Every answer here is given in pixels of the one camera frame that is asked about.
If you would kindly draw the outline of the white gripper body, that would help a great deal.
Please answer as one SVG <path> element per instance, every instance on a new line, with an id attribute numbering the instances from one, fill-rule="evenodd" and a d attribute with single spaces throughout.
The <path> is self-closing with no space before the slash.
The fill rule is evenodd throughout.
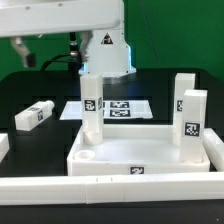
<path id="1" fill-rule="evenodd" d="M 0 37 L 116 27 L 121 0 L 0 0 Z"/>

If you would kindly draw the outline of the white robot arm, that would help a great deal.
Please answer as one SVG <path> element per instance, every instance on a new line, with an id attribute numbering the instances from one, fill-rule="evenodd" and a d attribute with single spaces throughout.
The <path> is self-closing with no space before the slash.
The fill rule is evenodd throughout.
<path id="1" fill-rule="evenodd" d="M 81 74 L 118 78 L 136 71 L 124 38 L 123 0 L 0 0 L 0 38 L 8 37 L 26 67 L 35 56 L 25 36 L 78 32 Z"/>

